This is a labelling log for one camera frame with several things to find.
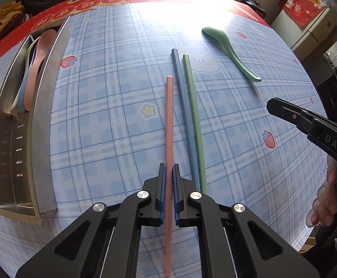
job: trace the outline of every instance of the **blue chopstick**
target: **blue chopstick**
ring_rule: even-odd
[[[183,77],[183,72],[181,71],[180,59],[177,49],[172,50],[172,60],[174,62],[175,75],[177,80],[177,86],[180,94],[181,108],[183,110],[183,117],[185,123],[185,132],[187,134],[190,167],[192,172],[192,179],[197,191],[201,191],[200,181],[199,181],[199,168],[198,168],[198,158],[197,158],[197,147],[196,138],[194,136],[194,125],[193,117],[190,108],[189,96],[185,91],[185,79]]]

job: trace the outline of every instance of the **green spoon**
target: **green spoon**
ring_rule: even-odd
[[[229,38],[224,31],[214,27],[205,27],[202,28],[202,31],[208,34],[209,36],[213,37],[214,39],[216,39],[224,47],[224,49],[227,51],[227,53],[232,58],[234,63],[237,65],[237,67],[243,72],[243,74],[249,80],[253,82],[261,81],[261,78],[259,76],[257,76],[254,72],[252,72],[249,68],[247,68],[245,64],[243,64],[241,59],[234,51],[232,45],[230,44]]]

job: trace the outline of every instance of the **star print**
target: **star print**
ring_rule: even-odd
[[[149,106],[147,104],[145,104],[143,106],[143,108],[141,109],[140,112],[145,116],[145,118],[149,118],[151,116],[155,116],[155,114],[156,114],[155,107],[154,106]]]

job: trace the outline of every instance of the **chopstick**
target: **chopstick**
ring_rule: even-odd
[[[165,194],[165,274],[170,277],[171,273],[171,234],[172,234],[172,169],[173,156],[173,77],[166,79],[166,194]]]
[[[197,147],[201,192],[203,194],[207,194],[206,167],[204,165],[204,151],[203,151],[201,122],[199,120],[198,104],[197,104],[197,97],[196,97],[196,89],[194,87],[194,81],[193,81],[193,73],[192,73],[191,66],[190,66],[189,56],[187,54],[183,55],[183,62],[184,62],[185,74],[187,76],[190,106],[191,106],[191,112],[193,116],[194,135],[196,137],[196,147]]]
[[[194,134],[193,117],[190,108],[189,97],[185,91],[185,79],[183,72],[181,71],[179,54],[177,49],[172,50],[172,59],[174,62],[175,75],[177,80],[177,87],[179,89],[181,109],[183,110],[183,118],[185,124],[185,132],[187,134],[188,153],[190,159],[190,167],[192,172],[192,180],[197,191],[201,191],[201,185],[199,181],[198,159],[196,149],[196,137]]]

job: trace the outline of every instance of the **metal tray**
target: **metal tray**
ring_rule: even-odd
[[[13,60],[0,90],[0,215],[42,225],[42,214],[56,210],[50,164],[50,116],[60,62],[71,36],[68,18],[29,35]],[[25,55],[48,29],[55,37],[39,72],[34,110],[18,116],[10,107],[25,70]]]

